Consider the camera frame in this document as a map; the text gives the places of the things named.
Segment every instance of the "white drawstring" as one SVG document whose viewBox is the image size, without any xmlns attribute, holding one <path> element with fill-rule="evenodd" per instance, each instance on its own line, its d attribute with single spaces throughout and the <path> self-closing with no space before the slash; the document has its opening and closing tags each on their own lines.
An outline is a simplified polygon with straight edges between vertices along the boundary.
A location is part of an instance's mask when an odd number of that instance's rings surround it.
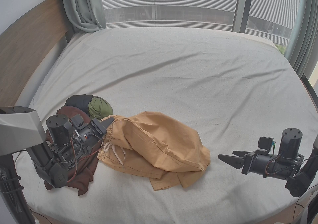
<svg viewBox="0 0 318 224">
<path fill-rule="evenodd" d="M 124 167 L 124 163 L 123 163 L 123 162 L 121 161 L 121 159 L 118 157 L 118 155 L 117 155 L 117 153 L 116 153 L 116 151 L 115 151 L 115 145 L 114 145 L 112 142 L 108 141 L 108 142 L 104 145 L 104 148 L 103 148 L 104 152 L 108 152 L 110 146 L 112 146 L 112 149 L 113 149 L 113 152 L 114 152 L 116 158 L 118 159 L 118 161 L 120 162 L 120 164 Z M 124 148 L 122 148 L 122 147 L 120 147 L 120 148 L 121 148 L 122 152 L 124 153 L 124 160 L 125 160 L 125 158 L 126 158 L 126 152 L 125 152 Z"/>
</svg>

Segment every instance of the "wrinkled bed sheet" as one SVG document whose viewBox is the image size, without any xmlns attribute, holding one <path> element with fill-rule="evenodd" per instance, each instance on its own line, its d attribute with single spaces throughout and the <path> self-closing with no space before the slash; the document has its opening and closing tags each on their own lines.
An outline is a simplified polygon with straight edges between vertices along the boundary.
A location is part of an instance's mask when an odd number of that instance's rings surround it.
<svg viewBox="0 0 318 224">
<path fill-rule="evenodd" d="M 114 114 L 160 111 L 191 126 L 211 151 L 211 165 L 187 189 L 155 192 L 148 178 L 99 162 L 79 197 L 69 187 L 46 190 L 23 152 L 16 165 L 28 204 L 64 223 L 261 221 L 297 198 L 285 181 L 243 175 L 217 155 L 256 150 L 261 136 L 279 144 L 282 131 L 296 127 L 303 132 L 299 152 L 308 157 L 318 133 L 315 107 L 273 43 L 226 31 L 137 27 L 77 34 L 30 107 L 46 128 L 45 120 L 73 94 L 101 96 Z"/>
</svg>

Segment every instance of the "maroon garment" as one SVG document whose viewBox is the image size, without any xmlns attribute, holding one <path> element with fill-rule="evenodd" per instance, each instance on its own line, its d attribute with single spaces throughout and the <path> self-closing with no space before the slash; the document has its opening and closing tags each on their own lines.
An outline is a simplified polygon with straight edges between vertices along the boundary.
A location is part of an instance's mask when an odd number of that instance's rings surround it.
<svg viewBox="0 0 318 224">
<path fill-rule="evenodd" d="M 89 116 L 83 112 L 82 110 L 78 109 L 77 107 L 71 106 L 63 106 L 59 109 L 57 114 L 67 115 L 69 118 L 72 118 L 74 115 L 80 114 L 86 123 L 90 122 Z M 53 143 L 51 135 L 48 130 L 46 130 L 46 140 Z M 94 147 L 92 152 L 98 150 L 101 147 L 101 141 L 99 141 Z M 74 179 L 66 184 L 68 187 L 73 187 L 78 189 L 78 195 L 83 195 L 88 190 L 88 184 L 93 181 L 93 175 L 96 170 L 96 166 L 98 163 L 97 159 L 98 152 L 94 155 L 80 161 L 77 164 L 77 175 Z M 68 171 L 68 179 L 72 178 L 75 172 L 75 167 Z M 45 188 L 47 190 L 51 190 L 53 186 L 44 181 Z"/>
</svg>

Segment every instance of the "green garment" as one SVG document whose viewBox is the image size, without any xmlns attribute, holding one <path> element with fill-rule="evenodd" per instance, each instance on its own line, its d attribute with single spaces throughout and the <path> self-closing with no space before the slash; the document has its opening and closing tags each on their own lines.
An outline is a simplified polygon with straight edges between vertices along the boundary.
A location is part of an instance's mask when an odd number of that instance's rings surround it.
<svg viewBox="0 0 318 224">
<path fill-rule="evenodd" d="M 88 111 L 90 118 L 102 119 L 113 114 L 113 109 L 110 104 L 101 98 L 93 97 L 91 102 L 88 103 Z"/>
</svg>

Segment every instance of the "wooden headboard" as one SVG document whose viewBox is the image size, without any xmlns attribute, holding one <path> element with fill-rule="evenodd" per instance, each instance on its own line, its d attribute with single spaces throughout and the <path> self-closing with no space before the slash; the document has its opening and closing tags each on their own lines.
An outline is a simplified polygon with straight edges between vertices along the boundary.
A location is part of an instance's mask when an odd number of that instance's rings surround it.
<svg viewBox="0 0 318 224">
<path fill-rule="evenodd" d="M 0 35 L 0 107 L 14 106 L 29 78 L 71 29 L 62 0 L 45 0 Z"/>
</svg>

